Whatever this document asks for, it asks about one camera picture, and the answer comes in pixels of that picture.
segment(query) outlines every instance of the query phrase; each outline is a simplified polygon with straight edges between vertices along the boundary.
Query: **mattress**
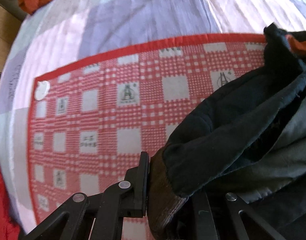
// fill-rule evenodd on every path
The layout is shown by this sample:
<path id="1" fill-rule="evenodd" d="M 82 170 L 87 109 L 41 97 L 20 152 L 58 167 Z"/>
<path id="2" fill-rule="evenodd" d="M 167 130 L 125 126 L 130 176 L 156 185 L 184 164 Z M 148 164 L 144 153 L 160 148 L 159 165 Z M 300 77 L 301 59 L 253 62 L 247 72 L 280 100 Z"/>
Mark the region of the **mattress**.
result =
<path id="1" fill-rule="evenodd" d="M 36 226 L 27 167 L 35 77 L 130 45 L 205 33 L 262 33 L 272 22 L 306 30 L 306 0 L 53 0 L 28 16 L 0 81 L 0 168 L 13 217 L 26 232 Z"/>

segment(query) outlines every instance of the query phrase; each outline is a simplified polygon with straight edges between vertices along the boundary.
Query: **white square pattern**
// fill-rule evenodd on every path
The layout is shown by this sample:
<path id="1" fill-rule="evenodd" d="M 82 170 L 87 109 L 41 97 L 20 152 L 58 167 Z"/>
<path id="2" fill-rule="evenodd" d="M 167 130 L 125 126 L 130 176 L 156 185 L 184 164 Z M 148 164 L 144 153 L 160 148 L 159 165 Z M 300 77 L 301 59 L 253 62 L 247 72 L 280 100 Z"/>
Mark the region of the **white square pattern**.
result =
<path id="1" fill-rule="evenodd" d="M 83 69 L 84 75 L 93 73 L 96 71 L 99 71 L 99 63 L 88 65 Z"/>
<path id="2" fill-rule="evenodd" d="M 66 189 L 66 172 L 63 170 L 53 170 L 53 183 L 54 187 Z"/>
<path id="3" fill-rule="evenodd" d="M 53 150 L 54 152 L 65 152 L 66 149 L 66 133 L 54 133 Z"/>
<path id="4" fill-rule="evenodd" d="M 46 117 L 46 101 L 40 101 L 36 106 L 36 117 L 45 118 Z"/>
<path id="5" fill-rule="evenodd" d="M 264 44 L 261 43 L 245 43 L 246 50 L 264 50 Z"/>
<path id="6" fill-rule="evenodd" d="M 137 63 L 138 62 L 138 54 L 128 55 L 124 57 L 119 57 L 117 59 L 118 65 L 125 65 L 130 63 Z"/>
<path id="7" fill-rule="evenodd" d="M 123 181 L 124 178 L 125 178 L 125 176 L 119 176 L 119 177 L 117 178 L 117 182 Z"/>
<path id="8" fill-rule="evenodd" d="M 160 57 L 175 57 L 175 56 L 182 56 L 183 51 L 180 47 L 171 47 L 166 49 L 160 49 L 159 50 L 159 56 Z"/>
<path id="9" fill-rule="evenodd" d="M 165 133 L 166 133 L 166 140 L 169 139 L 171 133 L 175 130 L 175 128 L 178 126 L 178 124 L 170 124 L 165 126 Z"/>
<path id="10" fill-rule="evenodd" d="M 35 180 L 44 182 L 44 166 L 35 164 Z"/>
<path id="11" fill-rule="evenodd" d="M 97 153 L 97 131 L 80 133 L 80 153 Z"/>
<path id="12" fill-rule="evenodd" d="M 97 89 L 88 90 L 83 93 L 82 111 L 94 111 L 97 109 Z"/>
<path id="13" fill-rule="evenodd" d="M 68 81 L 71 78 L 71 73 L 66 73 L 58 77 L 58 83 L 63 83 Z"/>
<path id="14" fill-rule="evenodd" d="M 189 98 L 189 84 L 186 76 L 163 77 L 164 101 Z"/>
<path id="15" fill-rule="evenodd" d="M 122 235 L 127 240 L 146 240 L 145 224 L 125 221 Z"/>
<path id="16" fill-rule="evenodd" d="M 119 129 L 117 130 L 117 153 L 140 153 L 141 129 Z"/>
<path id="17" fill-rule="evenodd" d="M 224 42 L 203 44 L 203 48 L 205 52 L 227 51 L 226 44 Z"/>
<path id="18" fill-rule="evenodd" d="M 211 71 L 213 91 L 235 79 L 233 70 Z"/>
<path id="19" fill-rule="evenodd" d="M 80 191 L 87 196 L 99 194 L 98 175 L 80 174 Z"/>
<path id="20" fill-rule="evenodd" d="M 34 149 L 35 150 L 43 150 L 43 133 L 42 132 L 37 132 L 34 134 Z"/>

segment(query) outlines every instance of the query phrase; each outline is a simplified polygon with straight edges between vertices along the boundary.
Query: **dark fabric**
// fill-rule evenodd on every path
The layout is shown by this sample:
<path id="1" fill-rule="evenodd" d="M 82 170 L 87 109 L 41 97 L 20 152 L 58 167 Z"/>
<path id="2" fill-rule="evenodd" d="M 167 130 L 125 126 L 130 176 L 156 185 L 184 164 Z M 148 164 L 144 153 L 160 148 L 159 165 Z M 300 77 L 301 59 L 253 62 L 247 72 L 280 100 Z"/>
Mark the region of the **dark fabric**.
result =
<path id="1" fill-rule="evenodd" d="M 265 65 L 215 91 L 171 134 L 163 157 L 176 195 L 261 160 L 305 98 L 306 65 L 282 30 L 264 34 Z"/>
<path id="2" fill-rule="evenodd" d="M 306 239 L 306 174 L 251 206 L 285 238 Z"/>
<path id="3" fill-rule="evenodd" d="M 148 198 L 151 210 L 169 211 L 156 212 L 154 217 L 148 212 L 155 238 L 172 238 L 166 233 L 167 224 L 176 225 L 174 214 L 183 199 L 202 187 L 214 194 L 231 189 L 252 202 L 279 192 L 306 174 L 306 59 L 290 51 L 285 30 L 271 24 L 264 34 L 265 65 L 205 99 L 157 153 L 162 154 L 165 168 L 151 174 L 150 181 L 166 179 L 159 191 L 167 192 L 169 196 L 163 198 L 170 201 Z M 306 40 L 304 32 L 292 35 Z M 306 214 L 306 206 L 299 210 L 297 214 Z M 280 216 L 283 212 L 275 214 L 277 219 Z"/>

